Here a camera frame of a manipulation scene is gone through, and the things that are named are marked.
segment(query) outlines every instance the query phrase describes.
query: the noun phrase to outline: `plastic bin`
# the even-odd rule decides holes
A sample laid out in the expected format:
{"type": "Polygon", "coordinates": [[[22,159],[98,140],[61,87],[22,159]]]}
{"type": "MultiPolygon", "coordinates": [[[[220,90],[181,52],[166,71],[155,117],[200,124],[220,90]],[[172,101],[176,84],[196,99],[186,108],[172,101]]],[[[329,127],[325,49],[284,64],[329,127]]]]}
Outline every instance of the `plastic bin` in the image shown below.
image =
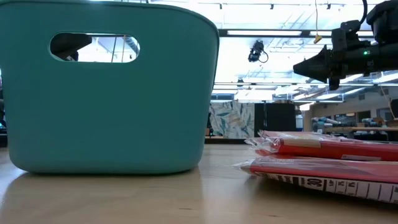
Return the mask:
{"type": "Polygon", "coordinates": [[[43,173],[163,174],[199,162],[219,37],[178,7],[90,1],[0,2],[9,152],[43,173]],[[130,63],[64,62],[62,32],[124,34],[130,63]]]}

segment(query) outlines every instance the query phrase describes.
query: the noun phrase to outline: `patterned wall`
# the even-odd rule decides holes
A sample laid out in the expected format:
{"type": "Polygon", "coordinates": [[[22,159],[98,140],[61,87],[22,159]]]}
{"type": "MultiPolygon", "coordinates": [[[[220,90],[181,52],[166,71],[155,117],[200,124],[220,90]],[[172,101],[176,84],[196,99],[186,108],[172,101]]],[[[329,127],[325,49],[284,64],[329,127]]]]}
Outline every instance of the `patterned wall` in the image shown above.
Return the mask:
{"type": "Polygon", "coordinates": [[[211,103],[209,111],[213,134],[229,139],[254,137],[254,103],[211,103]]]}

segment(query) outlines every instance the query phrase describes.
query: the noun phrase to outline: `white label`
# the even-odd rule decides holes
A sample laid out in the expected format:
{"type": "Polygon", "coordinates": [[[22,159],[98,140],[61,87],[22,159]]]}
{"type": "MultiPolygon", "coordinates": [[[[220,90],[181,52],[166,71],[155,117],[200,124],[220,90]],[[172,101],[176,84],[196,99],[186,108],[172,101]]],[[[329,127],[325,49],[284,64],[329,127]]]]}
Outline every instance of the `white label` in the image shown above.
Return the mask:
{"type": "Polygon", "coordinates": [[[255,172],[261,177],[302,187],[382,202],[398,203],[398,184],[255,172]]]}
{"type": "Polygon", "coordinates": [[[373,156],[355,156],[355,155],[343,155],[341,159],[355,160],[355,161],[381,161],[380,157],[373,156]]]}

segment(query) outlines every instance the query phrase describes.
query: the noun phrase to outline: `red plastic wrapper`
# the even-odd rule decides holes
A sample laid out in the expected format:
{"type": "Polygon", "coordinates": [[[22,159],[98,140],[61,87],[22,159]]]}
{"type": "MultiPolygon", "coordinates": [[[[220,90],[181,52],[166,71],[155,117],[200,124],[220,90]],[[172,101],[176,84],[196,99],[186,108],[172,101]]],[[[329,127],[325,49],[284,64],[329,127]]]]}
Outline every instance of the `red plastic wrapper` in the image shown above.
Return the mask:
{"type": "Polygon", "coordinates": [[[326,134],[260,131],[247,139],[261,156],[271,154],[354,161],[398,161],[398,144],[359,141],[326,134]]]}
{"type": "Polygon", "coordinates": [[[398,203],[398,162],[272,155],[235,166],[253,175],[310,189],[398,203]]]}

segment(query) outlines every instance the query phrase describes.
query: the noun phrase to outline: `ceiling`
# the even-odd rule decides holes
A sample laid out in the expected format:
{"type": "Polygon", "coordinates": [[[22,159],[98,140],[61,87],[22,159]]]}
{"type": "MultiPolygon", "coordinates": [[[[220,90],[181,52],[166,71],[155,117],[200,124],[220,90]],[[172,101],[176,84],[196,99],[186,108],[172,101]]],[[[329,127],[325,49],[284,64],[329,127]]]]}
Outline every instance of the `ceiling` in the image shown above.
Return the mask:
{"type": "MultiPolygon", "coordinates": [[[[363,14],[361,0],[317,0],[317,9],[315,0],[129,0],[129,2],[184,7],[209,18],[219,29],[332,30],[339,27],[341,22],[360,19],[363,14]]],[[[368,12],[380,2],[383,1],[368,0],[368,12]]],[[[364,22],[361,30],[371,30],[371,28],[364,22]]],[[[222,37],[215,82],[237,82],[242,78],[248,83],[319,83],[292,71],[294,64],[316,55],[324,45],[331,48],[331,39],[324,38],[317,44],[313,41],[314,38],[222,37]],[[263,41],[265,51],[268,53],[269,59],[266,63],[248,62],[250,48],[257,40],[263,41]]],[[[114,39],[100,38],[99,42],[105,48],[112,49],[114,39]]],[[[120,51],[123,51],[122,45],[123,40],[120,38],[116,44],[118,57],[120,51]]],[[[130,48],[127,50],[127,56],[131,54],[134,54],[134,51],[130,48]]],[[[266,60],[267,57],[263,55],[261,59],[266,60]]],[[[380,76],[381,73],[373,73],[371,77],[366,78],[355,76],[347,79],[345,83],[371,83],[380,76]]],[[[234,94],[235,99],[245,100],[294,99],[304,93],[308,94],[304,99],[315,97],[341,100],[342,93],[355,89],[360,89],[357,91],[359,93],[371,90],[371,86],[365,88],[343,86],[338,91],[329,92],[326,85],[261,87],[215,85],[213,93],[234,94]]]]}

